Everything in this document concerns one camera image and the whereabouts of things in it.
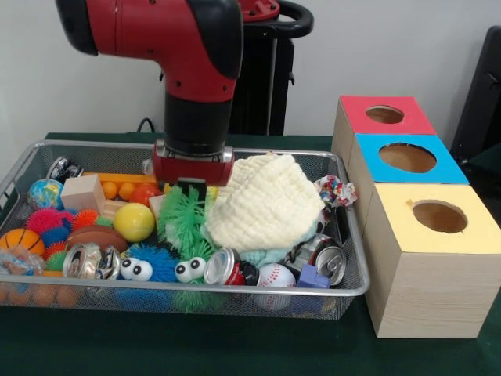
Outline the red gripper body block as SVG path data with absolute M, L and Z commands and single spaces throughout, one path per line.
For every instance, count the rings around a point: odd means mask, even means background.
M 158 182 L 195 182 L 207 186 L 226 186 L 235 161 L 233 149 L 224 146 L 211 156 L 183 155 L 156 141 L 151 157 L 153 175 Z

